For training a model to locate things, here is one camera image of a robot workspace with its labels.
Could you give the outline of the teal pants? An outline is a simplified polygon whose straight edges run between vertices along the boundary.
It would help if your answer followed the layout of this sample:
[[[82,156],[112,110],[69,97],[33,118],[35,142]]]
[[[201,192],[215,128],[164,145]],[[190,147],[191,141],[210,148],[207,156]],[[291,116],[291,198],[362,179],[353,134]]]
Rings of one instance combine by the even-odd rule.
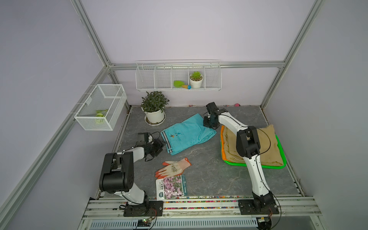
[[[176,123],[161,132],[170,155],[176,155],[189,147],[202,144],[214,137],[217,132],[203,125],[203,117],[195,114],[187,120]]]

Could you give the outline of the khaki pants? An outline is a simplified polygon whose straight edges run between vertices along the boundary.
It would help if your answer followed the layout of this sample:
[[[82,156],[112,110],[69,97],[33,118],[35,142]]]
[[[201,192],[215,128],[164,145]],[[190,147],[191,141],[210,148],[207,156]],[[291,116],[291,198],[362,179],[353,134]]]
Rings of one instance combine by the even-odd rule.
[[[281,143],[273,125],[257,130],[260,140],[260,153],[258,157],[263,168],[282,169],[286,166],[287,161],[282,149]],[[224,126],[223,130],[224,153],[226,156],[225,163],[232,166],[246,166],[244,159],[236,150],[236,135]]]

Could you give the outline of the orange pants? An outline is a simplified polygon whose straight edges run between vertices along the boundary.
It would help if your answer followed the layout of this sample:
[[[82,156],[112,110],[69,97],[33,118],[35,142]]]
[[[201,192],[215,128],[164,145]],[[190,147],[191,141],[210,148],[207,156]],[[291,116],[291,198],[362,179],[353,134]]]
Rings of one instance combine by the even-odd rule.
[[[220,141],[221,141],[221,158],[222,158],[223,161],[225,161],[226,156],[225,156],[225,153],[224,153],[223,130],[224,130],[224,126],[222,126],[221,130],[220,130]]]

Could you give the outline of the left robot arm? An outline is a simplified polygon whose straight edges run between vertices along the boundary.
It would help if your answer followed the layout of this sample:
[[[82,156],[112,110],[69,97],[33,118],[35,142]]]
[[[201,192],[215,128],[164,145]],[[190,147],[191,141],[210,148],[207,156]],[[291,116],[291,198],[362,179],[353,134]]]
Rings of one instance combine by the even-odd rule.
[[[123,197],[132,206],[147,203],[145,191],[134,183],[134,163],[149,155],[155,158],[165,145],[164,141],[153,140],[122,152],[106,154],[99,178],[99,189]]]

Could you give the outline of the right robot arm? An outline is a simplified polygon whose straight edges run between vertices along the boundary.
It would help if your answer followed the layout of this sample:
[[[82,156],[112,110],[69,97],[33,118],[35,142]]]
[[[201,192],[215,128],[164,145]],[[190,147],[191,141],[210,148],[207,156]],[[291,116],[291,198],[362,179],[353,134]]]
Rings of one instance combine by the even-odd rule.
[[[260,162],[261,145],[257,129],[241,123],[224,109],[208,111],[204,116],[203,125],[212,129],[223,125],[236,135],[236,150],[245,161],[251,178],[254,207],[257,209],[276,207],[274,195],[265,181]]]

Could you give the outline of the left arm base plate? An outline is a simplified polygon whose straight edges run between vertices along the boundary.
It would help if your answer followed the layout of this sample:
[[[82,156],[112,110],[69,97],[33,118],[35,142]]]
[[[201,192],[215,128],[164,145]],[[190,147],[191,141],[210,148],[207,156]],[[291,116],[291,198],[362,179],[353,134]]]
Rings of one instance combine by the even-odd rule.
[[[148,201],[140,205],[120,205],[124,217],[161,217],[163,215],[162,201]]]

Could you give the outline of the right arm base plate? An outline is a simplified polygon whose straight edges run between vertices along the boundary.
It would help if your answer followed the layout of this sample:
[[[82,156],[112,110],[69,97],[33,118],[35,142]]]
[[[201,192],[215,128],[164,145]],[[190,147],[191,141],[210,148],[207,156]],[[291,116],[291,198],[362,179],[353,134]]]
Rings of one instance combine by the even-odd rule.
[[[274,199],[241,199],[238,201],[238,206],[241,215],[271,216],[280,213]]]

